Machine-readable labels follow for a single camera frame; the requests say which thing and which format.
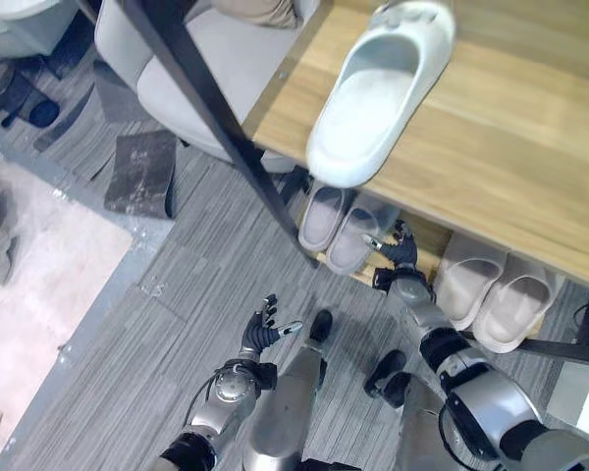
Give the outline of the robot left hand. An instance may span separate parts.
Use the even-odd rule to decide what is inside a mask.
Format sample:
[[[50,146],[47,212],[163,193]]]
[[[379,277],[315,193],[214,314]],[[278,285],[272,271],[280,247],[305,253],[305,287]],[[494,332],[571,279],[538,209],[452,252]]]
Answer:
[[[260,356],[265,348],[281,338],[298,333],[303,328],[301,321],[293,321],[276,327],[274,315],[277,313],[278,299],[269,294],[262,299],[261,306],[249,319],[241,338],[241,352]]]

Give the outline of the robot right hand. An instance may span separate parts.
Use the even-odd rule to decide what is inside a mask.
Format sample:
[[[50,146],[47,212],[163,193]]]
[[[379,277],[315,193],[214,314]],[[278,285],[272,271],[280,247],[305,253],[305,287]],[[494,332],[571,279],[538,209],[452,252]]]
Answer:
[[[394,264],[395,268],[412,268],[417,265],[418,252],[411,227],[404,220],[396,220],[392,236],[394,243],[384,242],[373,235],[363,234],[361,239],[374,251]]]

